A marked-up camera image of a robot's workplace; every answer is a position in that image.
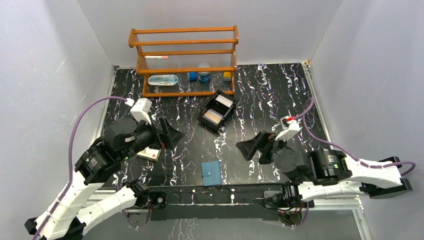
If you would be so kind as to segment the blue card holder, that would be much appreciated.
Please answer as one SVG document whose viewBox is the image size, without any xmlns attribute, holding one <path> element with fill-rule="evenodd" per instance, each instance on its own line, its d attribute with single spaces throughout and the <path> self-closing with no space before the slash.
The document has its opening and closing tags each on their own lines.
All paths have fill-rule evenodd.
<svg viewBox="0 0 424 240">
<path fill-rule="evenodd" d="M 201 170 L 204 186 L 218 186 L 222 184 L 221 164 L 219 161 L 202 162 Z"/>
</svg>

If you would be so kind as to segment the black card tray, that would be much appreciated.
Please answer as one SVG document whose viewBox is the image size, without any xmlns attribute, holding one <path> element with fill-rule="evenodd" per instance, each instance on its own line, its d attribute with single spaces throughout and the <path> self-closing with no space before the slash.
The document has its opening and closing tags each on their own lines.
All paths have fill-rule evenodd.
<svg viewBox="0 0 424 240">
<path fill-rule="evenodd" d="M 225 105 L 217 102 L 215 100 L 215 98 L 218 95 L 223 95 L 226 98 L 230 99 L 233 101 L 233 104 L 230 108 L 226 107 Z M 231 95 L 225 93 L 222 90 L 217 90 L 214 95 L 211 97 L 211 99 L 207 102 L 207 104 L 201 109 L 197 120 L 206 128 L 208 128 L 210 131 L 217 133 L 221 127 L 224 126 L 224 124 L 226 123 L 226 121 L 232 117 L 234 110 L 236 108 L 238 101 Z M 219 123 L 219 125 L 215 125 L 213 122 L 207 120 L 206 118 L 203 117 L 204 113 L 208 110 L 208 109 L 212 109 L 215 112 L 219 113 L 220 115 L 223 116 L 223 119 L 221 120 L 221 122 Z"/>
</svg>

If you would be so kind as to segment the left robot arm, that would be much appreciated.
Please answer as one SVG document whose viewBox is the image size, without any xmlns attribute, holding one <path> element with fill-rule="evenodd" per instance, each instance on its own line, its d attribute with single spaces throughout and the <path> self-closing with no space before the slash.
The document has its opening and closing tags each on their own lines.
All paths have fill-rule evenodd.
<svg viewBox="0 0 424 240">
<path fill-rule="evenodd" d="M 80 240 L 94 226 L 125 209 L 162 208 L 158 191 L 151 191 L 140 180 L 97 203 L 87 200 L 116 172 L 121 163 L 146 148 L 173 149 L 184 133 L 173 128 L 165 117 L 155 127 L 146 121 L 119 118 L 81 155 L 71 171 L 71 179 L 51 206 L 39 217 L 28 219 L 27 232 L 42 240 Z"/>
</svg>

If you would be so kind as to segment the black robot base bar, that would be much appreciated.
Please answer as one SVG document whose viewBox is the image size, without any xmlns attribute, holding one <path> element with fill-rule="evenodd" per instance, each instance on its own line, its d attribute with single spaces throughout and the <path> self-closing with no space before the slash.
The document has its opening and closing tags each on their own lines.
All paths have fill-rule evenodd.
<svg viewBox="0 0 424 240">
<path fill-rule="evenodd" d="M 154 207 L 152 220 L 263 219 L 277 220 L 288 211 L 303 209 L 298 192 L 282 183 L 217 186 L 162 186 L 164 208 Z"/>
</svg>

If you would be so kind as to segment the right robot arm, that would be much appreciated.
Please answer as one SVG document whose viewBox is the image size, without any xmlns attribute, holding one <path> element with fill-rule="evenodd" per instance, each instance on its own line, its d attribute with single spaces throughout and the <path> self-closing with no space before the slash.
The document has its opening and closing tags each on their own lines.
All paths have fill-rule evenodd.
<svg viewBox="0 0 424 240">
<path fill-rule="evenodd" d="M 334 149 L 297 151 L 287 143 L 294 134 L 293 130 L 279 134 L 262 131 L 253 139 L 236 143 L 246 161 L 260 152 L 259 164 L 274 164 L 288 178 L 281 193 L 270 196 L 274 203 L 295 207 L 299 202 L 342 195 L 389 199 L 413 191 L 410 181 L 401 175 L 401 162 L 395 157 L 379 162 L 355 161 Z"/>
</svg>

